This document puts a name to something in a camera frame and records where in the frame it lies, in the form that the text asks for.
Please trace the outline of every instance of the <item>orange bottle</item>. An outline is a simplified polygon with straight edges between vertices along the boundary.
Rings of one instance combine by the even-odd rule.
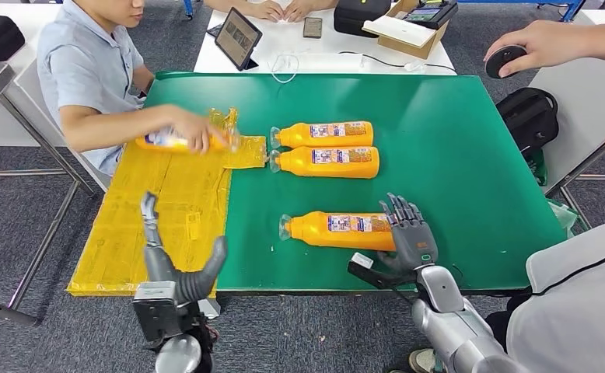
[[[394,251],[394,240],[385,214],[310,212],[291,218],[282,215],[280,239],[300,239],[312,246]]]
[[[371,122],[365,120],[323,124],[297,123],[283,130],[271,128],[272,148],[371,145],[373,145],[373,127]]]
[[[298,176],[372,179],[378,174],[378,149],[372,146],[344,148],[295,148],[290,152],[271,151],[271,171],[280,169]]]
[[[162,150],[166,152],[189,152],[188,140],[182,138],[172,128],[163,128],[160,131],[146,134],[136,138],[138,146],[145,149]],[[225,142],[229,145],[231,152],[236,152],[240,146],[240,134],[238,131],[225,131]],[[225,150],[224,145],[217,138],[211,136],[208,139],[209,150]]]

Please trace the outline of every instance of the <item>green tabletop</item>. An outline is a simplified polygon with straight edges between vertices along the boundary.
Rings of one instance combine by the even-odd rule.
[[[346,271],[355,250],[282,242],[278,220],[378,211],[390,191],[419,206],[439,264],[464,290],[526,287],[526,258],[565,239],[478,77],[300,74],[282,85],[266,74],[170,72],[147,99],[160,103],[199,113],[235,106],[250,135],[297,122],[373,123],[381,160],[373,180],[233,173],[218,291],[372,290]]]

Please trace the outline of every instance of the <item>computer mouse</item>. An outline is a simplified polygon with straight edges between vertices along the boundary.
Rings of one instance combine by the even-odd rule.
[[[502,77],[499,76],[499,70],[501,70],[505,64],[508,64],[510,61],[520,58],[525,54],[527,54],[527,49],[520,45],[507,45],[506,47],[498,49],[488,60],[486,60],[486,74],[491,78],[501,79]],[[514,72],[505,78],[514,76],[515,74],[517,74],[517,72]]]

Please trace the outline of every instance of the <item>robotic hand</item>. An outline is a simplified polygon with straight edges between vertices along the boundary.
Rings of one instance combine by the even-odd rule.
[[[202,270],[182,272],[163,249],[155,206],[156,196],[147,192],[140,208],[147,238],[144,255],[149,281],[135,292],[135,313],[149,348],[158,353],[156,373],[211,372],[214,331],[207,325],[198,301],[207,298],[213,288],[227,257],[227,242],[224,236],[215,239],[211,258]]]
[[[398,275],[374,271],[365,265],[369,262],[355,257],[348,271],[378,288],[396,290],[416,283],[420,295],[412,302],[412,319],[450,373],[528,373],[495,340],[490,326],[460,294],[451,273],[435,265],[435,239],[417,207],[401,196],[388,197],[392,209],[383,201],[380,205],[397,250],[395,257],[379,253],[379,258]]]

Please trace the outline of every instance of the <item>smartphone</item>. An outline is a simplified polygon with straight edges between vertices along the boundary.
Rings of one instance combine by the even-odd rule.
[[[315,18],[315,17],[306,17],[305,26],[302,28],[302,37],[320,39],[322,25],[323,25],[323,19]]]

